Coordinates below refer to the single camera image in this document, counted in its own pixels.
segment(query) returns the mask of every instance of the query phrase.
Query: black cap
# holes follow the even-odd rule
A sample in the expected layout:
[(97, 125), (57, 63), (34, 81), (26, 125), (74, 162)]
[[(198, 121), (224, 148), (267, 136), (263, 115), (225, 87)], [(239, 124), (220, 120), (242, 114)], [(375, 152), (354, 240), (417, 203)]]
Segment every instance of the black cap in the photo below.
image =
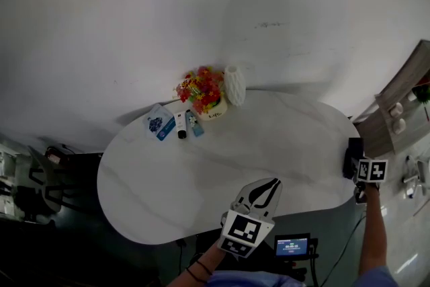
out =
[(180, 130), (177, 133), (177, 137), (180, 139), (185, 139), (187, 137), (187, 131), (186, 130)]

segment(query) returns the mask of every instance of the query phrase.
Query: dark floor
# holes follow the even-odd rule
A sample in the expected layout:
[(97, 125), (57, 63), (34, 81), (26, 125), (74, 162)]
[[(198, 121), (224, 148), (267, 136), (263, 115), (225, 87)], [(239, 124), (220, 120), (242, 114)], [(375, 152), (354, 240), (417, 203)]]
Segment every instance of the dark floor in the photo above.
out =
[[(127, 285), (168, 284), (179, 271), (180, 248), (175, 242), (163, 245), (142, 245), (121, 236), (106, 220), (97, 197), (98, 155), (72, 156), (75, 168), (64, 174), (64, 183), (81, 183), (87, 192), (71, 199), (92, 214), (69, 208), (50, 217), (50, 225), (25, 225), (5, 222), (1, 225), (4, 260), (3, 272), (14, 280), (39, 279), (47, 285), (73, 285), (80, 282), (92, 286), (127, 283)], [(276, 226), (266, 238), (273, 246), (275, 235), (310, 232), (319, 239), (316, 274), (321, 283), (340, 254), (363, 208), (353, 200), (332, 209), (293, 214), (275, 218)], [(350, 242), (345, 256), (325, 286), (352, 285), (357, 266), (363, 225)], [(181, 269), (196, 252), (196, 236), (185, 238)], [(308, 262), (299, 263), (309, 270)], [(306, 283), (312, 285), (310, 273)]]

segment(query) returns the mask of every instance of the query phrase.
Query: wall stain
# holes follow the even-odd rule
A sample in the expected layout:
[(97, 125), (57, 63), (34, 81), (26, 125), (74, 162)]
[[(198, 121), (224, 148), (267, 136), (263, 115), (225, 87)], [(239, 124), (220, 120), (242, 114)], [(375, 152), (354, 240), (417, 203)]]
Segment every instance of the wall stain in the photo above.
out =
[(273, 23), (262, 22), (262, 23), (258, 23), (257, 26), (254, 27), (254, 29), (268, 28), (269, 26), (284, 26), (284, 25), (285, 25), (285, 23), (279, 23), (279, 22), (273, 22)]

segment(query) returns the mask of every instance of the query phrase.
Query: blue sleeve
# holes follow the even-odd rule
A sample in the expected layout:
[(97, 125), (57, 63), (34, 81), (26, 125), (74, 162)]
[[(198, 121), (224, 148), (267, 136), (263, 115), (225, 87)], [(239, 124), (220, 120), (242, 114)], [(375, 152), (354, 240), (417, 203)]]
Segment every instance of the blue sleeve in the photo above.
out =
[(355, 281), (354, 287), (398, 287), (388, 268), (377, 267), (361, 275)]

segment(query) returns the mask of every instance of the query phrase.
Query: black bracelet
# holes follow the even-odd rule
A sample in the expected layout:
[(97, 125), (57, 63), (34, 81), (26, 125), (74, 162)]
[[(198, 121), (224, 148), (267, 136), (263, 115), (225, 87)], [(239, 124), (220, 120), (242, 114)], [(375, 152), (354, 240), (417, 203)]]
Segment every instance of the black bracelet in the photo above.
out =
[(210, 270), (202, 262), (196, 261), (196, 263), (199, 263), (203, 267), (203, 269), (206, 270), (206, 273), (208, 273), (209, 275), (212, 275)]
[(201, 282), (203, 284), (207, 283), (207, 281), (197, 278), (193, 273), (190, 272), (190, 270), (188, 268), (186, 268), (185, 270), (194, 278), (195, 281)]

